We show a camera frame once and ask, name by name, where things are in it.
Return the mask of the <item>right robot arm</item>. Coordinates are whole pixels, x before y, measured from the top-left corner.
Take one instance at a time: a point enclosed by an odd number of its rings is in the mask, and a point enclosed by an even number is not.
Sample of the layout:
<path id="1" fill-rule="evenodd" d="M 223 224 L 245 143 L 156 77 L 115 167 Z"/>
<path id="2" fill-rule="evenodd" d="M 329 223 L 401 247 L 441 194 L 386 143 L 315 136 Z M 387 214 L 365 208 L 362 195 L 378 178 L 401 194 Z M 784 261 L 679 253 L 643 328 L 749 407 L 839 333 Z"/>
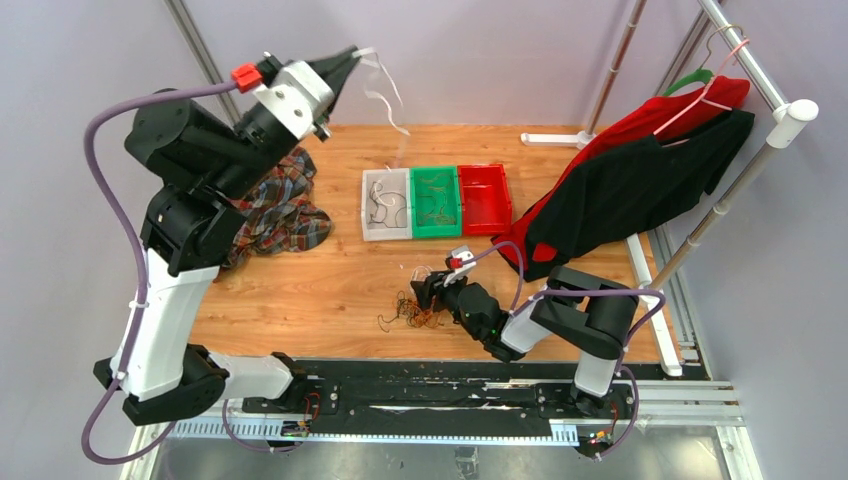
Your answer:
<path id="1" fill-rule="evenodd" d="M 609 387 L 639 305 L 635 291 L 560 266 L 542 290 L 508 311 L 482 285 L 449 280 L 449 275 L 437 271 L 410 282 L 421 308 L 449 312 L 485 351 L 505 363 L 522 359 L 550 336 L 565 340 L 580 350 L 571 390 L 574 408 L 594 417 L 609 407 Z"/>

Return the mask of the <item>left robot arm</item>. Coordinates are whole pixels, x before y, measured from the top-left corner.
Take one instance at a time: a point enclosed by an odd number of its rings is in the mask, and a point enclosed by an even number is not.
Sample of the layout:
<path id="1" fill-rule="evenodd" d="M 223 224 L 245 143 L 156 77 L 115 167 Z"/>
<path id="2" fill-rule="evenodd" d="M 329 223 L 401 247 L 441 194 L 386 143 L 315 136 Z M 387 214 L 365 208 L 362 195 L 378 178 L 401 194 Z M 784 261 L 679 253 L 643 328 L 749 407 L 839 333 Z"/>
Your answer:
<path id="1" fill-rule="evenodd" d="M 268 54 L 236 68 L 228 81 L 127 100 L 87 126 L 86 161 L 130 241 L 138 279 L 121 345 L 93 372 L 105 388 L 124 394 L 133 424 L 191 419 L 231 399 L 263 399 L 283 413 L 312 404 L 307 375 L 288 356 L 221 354 L 189 337 L 245 224 L 236 202 L 302 140 L 329 137 L 329 116 L 360 58 L 356 46 L 314 60 Z M 125 150 L 162 181 L 140 228 L 94 153 L 99 128 L 128 112 Z"/>

